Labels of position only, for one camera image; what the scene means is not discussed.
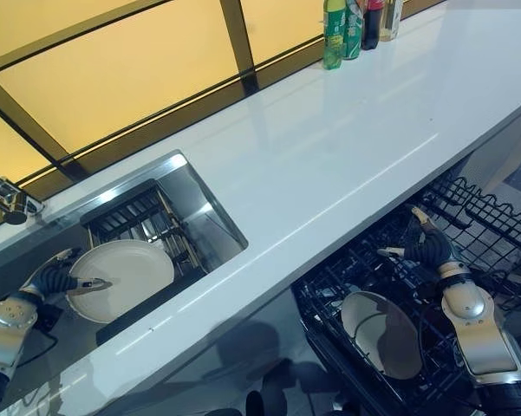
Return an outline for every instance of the dishwasher rack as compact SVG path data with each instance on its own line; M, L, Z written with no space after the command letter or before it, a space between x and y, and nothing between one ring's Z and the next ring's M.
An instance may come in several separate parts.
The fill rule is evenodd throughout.
M510 313L519 313L521 213L449 172L407 203L430 214L452 239L477 283L494 296L507 319ZM376 254L378 248L404 246L408 238L420 234L420 225L402 205L293 285L310 345L373 415L453 414L459 409L450 396L467 398L472 394L450 322L441 311L432 309L420 322L427 308L424 299L439 278L415 263ZM385 296L405 311L414 325L420 325L426 371L411 380L388 378L347 335L341 321L342 301L358 288Z
M81 217L90 247L115 240L135 239L166 252L173 262L173 282L96 333L98 345L137 322L150 310L206 275L202 256L170 201L155 180L148 180Z

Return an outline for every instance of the white plate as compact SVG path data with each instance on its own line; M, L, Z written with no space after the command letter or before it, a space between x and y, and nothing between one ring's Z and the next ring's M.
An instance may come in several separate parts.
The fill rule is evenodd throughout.
M348 336L386 376L412 379L422 369L416 327L385 297L352 293L343 301L341 319Z
M84 294L68 292L71 307L84 318L110 323L173 282L173 263L161 249L139 240L105 243L85 253L73 277L100 278L112 285Z

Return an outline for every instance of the dishwasher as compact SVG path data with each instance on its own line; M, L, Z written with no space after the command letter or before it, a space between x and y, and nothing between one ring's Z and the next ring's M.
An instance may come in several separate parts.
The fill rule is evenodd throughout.
M309 345L342 382L345 397L360 401L373 416L483 414L475 410L478 400L453 325L440 309L424 311L427 299L436 297L439 275L377 254L381 247L404 247L420 236L420 222L408 207L421 208L445 232L521 347L521 212L485 194L459 171L440 175L292 286ZM385 375L345 331L343 300L358 289L386 297L418 329L425 365L413 378Z

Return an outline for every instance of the white countertop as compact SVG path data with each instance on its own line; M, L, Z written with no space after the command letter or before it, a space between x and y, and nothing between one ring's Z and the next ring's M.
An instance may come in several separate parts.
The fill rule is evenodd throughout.
M65 370L60 414L102 408L259 307L520 107L521 0L449 0L339 70L312 65L53 197L51 217L180 149L249 241ZM1 226L0 243L20 230Z

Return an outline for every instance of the faucet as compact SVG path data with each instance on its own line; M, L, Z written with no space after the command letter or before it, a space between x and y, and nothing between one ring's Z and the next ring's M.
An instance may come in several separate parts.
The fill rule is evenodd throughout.
M7 178L0 178L0 210L6 223L23 224L28 215L36 215L43 208L44 204L41 201Z

